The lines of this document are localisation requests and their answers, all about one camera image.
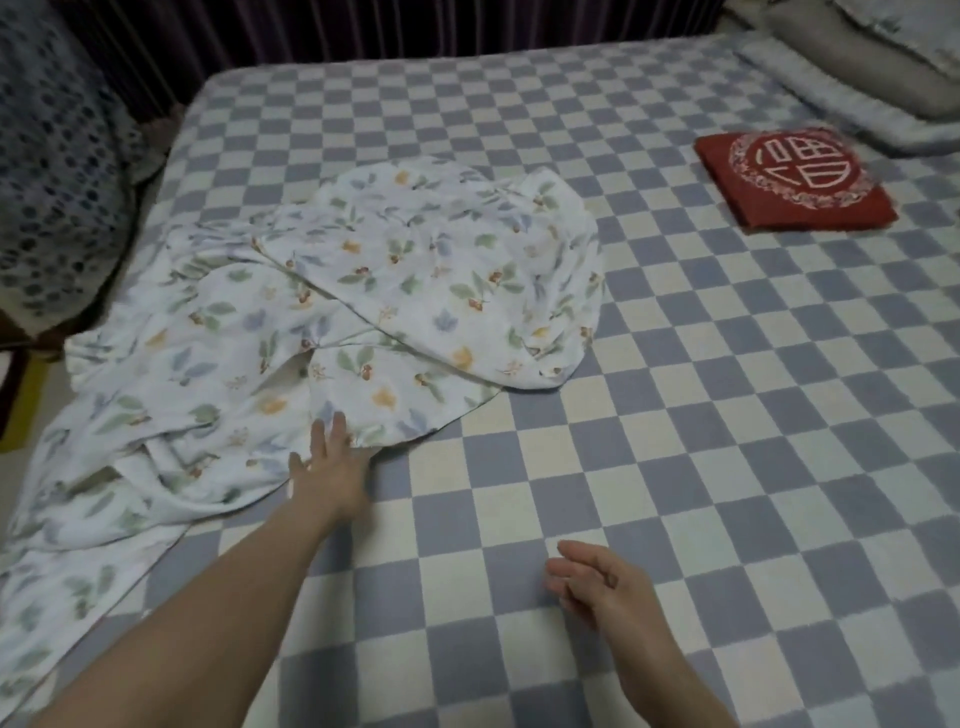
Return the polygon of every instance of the floral fabric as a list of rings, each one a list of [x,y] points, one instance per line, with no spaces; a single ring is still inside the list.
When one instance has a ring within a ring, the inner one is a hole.
[[[287,478],[308,424],[420,437],[500,386],[562,384],[604,294],[596,223],[555,174],[424,158],[305,204],[184,227],[99,329],[27,478],[0,593],[8,712],[192,520]]]

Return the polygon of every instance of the checkered bedsheet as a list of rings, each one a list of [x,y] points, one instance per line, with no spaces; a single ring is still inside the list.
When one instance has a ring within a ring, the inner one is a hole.
[[[494,176],[555,168],[609,270],[566,386],[503,393],[379,463],[376,529],[318,555],[249,726],[638,725],[607,651],[540,585],[561,537],[649,571],[745,724],[960,725],[960,158],[859,147],[899,206],[883,233],[743,235],[691,143],[812,115],[730,42],[206,86],[143,246],[168,222],[433,154]],[[33,707],[285,497],[195,526]]]

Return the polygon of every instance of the hand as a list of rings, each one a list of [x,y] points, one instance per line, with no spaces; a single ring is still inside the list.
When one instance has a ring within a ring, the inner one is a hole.
[[[290,453],[291,503],[309,516],[331,509],[335,521],[352,521],[370,505],[364,481],[375,453],[376,449],[350,446],[343,412],[334,414],[329,437],[324,436],[324,423],[317,420],[310,428],[309,467]]]
[[[546,562],[546,587],[610,646],[620,686],[641,716],[660,724],[660,703],[692,672],[674,640],[650,577],[603,546],[561,541]]]

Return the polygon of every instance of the red pouch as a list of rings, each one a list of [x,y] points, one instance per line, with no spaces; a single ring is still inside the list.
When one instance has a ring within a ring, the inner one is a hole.
[[[721,133],[693,148],[748,231],[871,230],[897,219],[887,193],[828,129]]]

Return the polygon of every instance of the white circular emblem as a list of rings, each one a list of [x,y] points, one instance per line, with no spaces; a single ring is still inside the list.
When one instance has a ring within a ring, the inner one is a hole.
[[[730,148],[730,167],[741,180],[810,209],[855,205],[874,188],[827,130],[743,134]]]

